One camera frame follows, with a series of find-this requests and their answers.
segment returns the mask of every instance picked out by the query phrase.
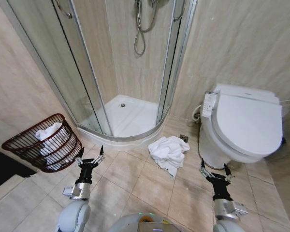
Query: shower hose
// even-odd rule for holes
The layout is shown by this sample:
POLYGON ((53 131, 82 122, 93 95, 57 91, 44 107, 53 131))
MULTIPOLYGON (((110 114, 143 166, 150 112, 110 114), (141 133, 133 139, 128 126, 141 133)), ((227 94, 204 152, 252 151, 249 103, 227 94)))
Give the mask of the shower hose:
POLYGON ((152 7, 154 8, 153 12, 153 18, 150 22, 150 25, 147 29, 142 29, 141 21, 142 21, 142 0, 135 0, 134 4, 134 10, 135 10, 135 20, 136 20, 136 26, 137 26, 137 34, 134 41, 134 51, 137 55, 142 56, 146 49, 146 42, 144 38, 144 33, 149 32, 152 30, 155 20, 156 20, 156 13, 158 8, 158 0, 152 0, 152 7), (141 52, 137 51, 137 44, 139 41, 139 36, 141 37, 143 41, 143 49, 141 52))

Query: red wire basket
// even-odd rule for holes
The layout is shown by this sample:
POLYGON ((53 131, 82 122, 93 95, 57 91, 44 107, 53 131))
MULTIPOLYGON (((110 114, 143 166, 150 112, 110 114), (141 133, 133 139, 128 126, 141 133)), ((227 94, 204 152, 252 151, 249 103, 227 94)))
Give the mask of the red wire basket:
POLYGON ((1 146, 28 161, 46 173, 67 168, 79 154, 82 143, 72 131, 62 114, 54 114, 29 129, 4 142, 1 146), (44 140, 36 132, 61 123, 60 127, 44 140))

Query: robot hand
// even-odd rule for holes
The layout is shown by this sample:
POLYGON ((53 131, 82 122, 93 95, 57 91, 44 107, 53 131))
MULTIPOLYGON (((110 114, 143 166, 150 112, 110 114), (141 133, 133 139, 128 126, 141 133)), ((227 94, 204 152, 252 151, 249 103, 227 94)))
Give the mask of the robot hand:
POLYGON ((215 192, 213 201, 217 223, 214 226, 214 232, 244 232, 235 222, 248 212, 243 204, 233 201, 228 193, 227 186, 231 184, 234 176, 226 164, 224 167, 226 176, 207 171, 203 159, 200 166, 201 174, 212 183, 215 192))
POLYGON ((88 200, 90 196, 90 185, 92 184, 92 170, 104 160, 103 146, 100 155, 96 159, 82 159, 84 148, 75 158, 81 168, 79 178, 75 185, 64 188, 63 195, 75 201, 66 206, 58 220, 55 232, 82 232, 90 215, 88 200))

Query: white toilet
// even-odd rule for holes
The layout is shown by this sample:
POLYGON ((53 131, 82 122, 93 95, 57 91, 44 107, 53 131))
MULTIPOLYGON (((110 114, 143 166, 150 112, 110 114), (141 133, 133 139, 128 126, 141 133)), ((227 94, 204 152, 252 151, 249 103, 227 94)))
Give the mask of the white toilet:
POLYGON ((218 84, 205 95, 201 123, 199 152, 215 169, 231 160, 255 163, 282 140, 279 99, 265 90, 218 84))

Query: toilet lid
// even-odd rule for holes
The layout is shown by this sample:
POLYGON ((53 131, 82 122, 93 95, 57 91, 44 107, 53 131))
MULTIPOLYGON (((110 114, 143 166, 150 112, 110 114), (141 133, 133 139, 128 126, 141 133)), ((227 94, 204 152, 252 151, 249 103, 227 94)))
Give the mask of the toilet lid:
POLYGON ((233 149, 255 157, 276 151, 282 138, 281 105, 220 95, 213 126, 233 149))

